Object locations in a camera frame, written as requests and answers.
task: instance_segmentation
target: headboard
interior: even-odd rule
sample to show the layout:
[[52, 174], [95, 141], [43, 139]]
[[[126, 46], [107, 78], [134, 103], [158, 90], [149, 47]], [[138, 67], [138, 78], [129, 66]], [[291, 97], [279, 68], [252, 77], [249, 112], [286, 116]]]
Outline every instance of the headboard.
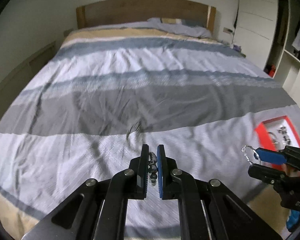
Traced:
[[76, 13], [78, 29], [159, 17], [197, 21], [213, 33], [216, 8], [188, 0], [104, 0], [80, 6]]

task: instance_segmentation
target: pillow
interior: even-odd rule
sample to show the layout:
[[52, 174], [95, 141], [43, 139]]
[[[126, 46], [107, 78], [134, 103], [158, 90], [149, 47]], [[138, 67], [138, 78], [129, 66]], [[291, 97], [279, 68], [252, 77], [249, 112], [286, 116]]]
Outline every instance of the pillow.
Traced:
[[148, 22], [155, 23], [167, 23], [167, 24], [182, 24], [189, 27], [204, 27], [202, 23], [194, 20], [186, 20], [186, 19], [173, 19], [173, 18], [150, 18]]

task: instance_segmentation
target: wooden floor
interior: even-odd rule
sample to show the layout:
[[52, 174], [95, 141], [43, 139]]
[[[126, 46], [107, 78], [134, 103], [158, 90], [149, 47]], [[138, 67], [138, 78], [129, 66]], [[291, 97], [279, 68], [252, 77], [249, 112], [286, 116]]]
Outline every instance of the wooden floor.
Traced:
[[279, 194], [269, 185], [249, 203], [250, 208], [279, 234], [289, 215], [289, 209], [281, 207], [280, 202]]

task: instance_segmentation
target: bed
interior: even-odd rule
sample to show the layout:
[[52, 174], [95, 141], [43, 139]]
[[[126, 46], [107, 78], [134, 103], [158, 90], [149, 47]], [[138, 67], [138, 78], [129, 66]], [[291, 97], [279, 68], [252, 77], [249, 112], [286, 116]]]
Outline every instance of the bed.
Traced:
[[[264, 186], [241, 148], [300, 109], [267, 74], [211, 38], [216, 8], [187, 0], [106, 0], [77, 8], [78, 29], [0, 121], [0, 220], [15, 239], [88, 178], [129, 166], [143, 143], [245, 202]], [[167, 24], [186, 19], [200, 26]], [[180, 236], [177, 201], [129, 201], [127, 239]]]

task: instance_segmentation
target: screw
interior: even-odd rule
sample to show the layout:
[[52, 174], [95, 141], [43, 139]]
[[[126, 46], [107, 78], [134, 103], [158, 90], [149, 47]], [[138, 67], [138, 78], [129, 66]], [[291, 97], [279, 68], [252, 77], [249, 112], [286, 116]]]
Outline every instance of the screw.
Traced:
[[86, 180], [86, 185], [90, 187], [90, 186], [95, 185], [96, 182], [97, 182], [97, 181], [96, 181], [95, 179], [87, 179], [87, 180]]
[[182, 174], [182, 170], [180, 169], [173, 169], [172, 170], [172, 174], [175, 176], [181, 175]]
[[213, 186], [213, 187], [219, 187], [219, 186], [221, 185], [221, 182], [220, 182], [219, 180], [217, 180], [217, 179], [212, 179], [212, 180], [210, 181], [210, 184], [211, 184], [211, 186]]
[[132, 169], [126, 169], [124, 170], [124, 174], [127, 176], [131, 176], [134, 174], [134, 171]]

